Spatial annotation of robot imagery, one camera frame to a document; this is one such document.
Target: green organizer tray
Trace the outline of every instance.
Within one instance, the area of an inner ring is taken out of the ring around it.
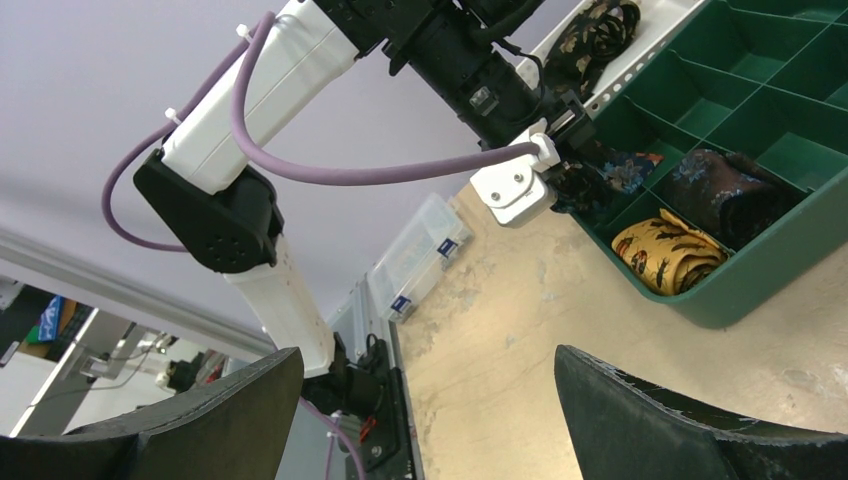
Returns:
[[[648,299],[704,327],[733,324],[848,240],[848,0],[708,1],[595,124],[606,145],[665,160],[612,214],[577,221]],[[610,243],[674,212],[657,184],[697,148],[745,153],[808,196],[695,288],[663,297]]]

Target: wall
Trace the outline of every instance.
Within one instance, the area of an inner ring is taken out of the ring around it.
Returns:
[[[9,435],[24,410],[32,403],[38,389],[53,371],[54,362],[15,353],[0,368],[0,435]]]
[[[206,349],[191,342],[180,340],[169,348],[165,354],[150,352],[146,360],[141,357],[127,361],[118,378],[115,380],[98,380],[95,387],[117,387],[127,380],[141,360],[144,360],[144,363],[123,387],[89,392],[68,423],[67,430],[123,415],[132,412],[139,406],[150,405],[173,397],[174,392],[172,390],[163,390],[156,385],[156,375],[168,368],[171,361],[191,361],[201,350],[205,351]]]
[[[549,1],[514,40],[532,47],[573,6]],[[0,229],[25,236],[164,300],[258,331],[235,290],[190,258],[142,251],[100,218],[117,160],[179,106],[252,23],[282,2],[150,0],[0,4]],[[410,70],[396,78],[379,52],[330,85],[269,145],[329,166],[421,162],[476,150],[476,138]],[[383,252],[429,192],[467,175],[373,188],[275,180],[294,257],[326,315]],[[130,185],[116,212],[133,232],[171,235]]]

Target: yellow necktie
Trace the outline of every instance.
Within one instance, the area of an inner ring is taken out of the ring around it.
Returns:
[[[661,208],[660,217],[625,229],[612,248],[651,290],[672,296],[697,285],[727,254],[712,237],[668,210]]]

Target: plastic storage box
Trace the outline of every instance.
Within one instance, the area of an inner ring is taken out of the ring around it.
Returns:
[[[470,239],[471,232],[453,208],[438,195],[427,197],[366,276],[377,315],[393,322],[406,320]]]
[[[699,325],[723,327],[848,240],[841,210],[848,205],[848,0],[711,0],[697,7],[650,61],[626,66],[588,104],[600,111],[598,140],[665,160],[619,211],[577,220],[645,297]],[[660,208],[674,211],[656,185],[696,148],[744,153],[809,196],[695,288],[662,297],[610,242]]]

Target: white bracket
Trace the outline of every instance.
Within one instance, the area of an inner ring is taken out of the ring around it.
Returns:
[[[480,169],[471,177],[477,195],[502,226],[521,227],[556,201],[556,194],[539,175],[560,163],[553,141],[545,135],[546,128],[547,121],[540,120],[512,142],[535,143],[538,154]]]
[[[9,308],[23,288],[23,282],[0,275],[0,311]]]

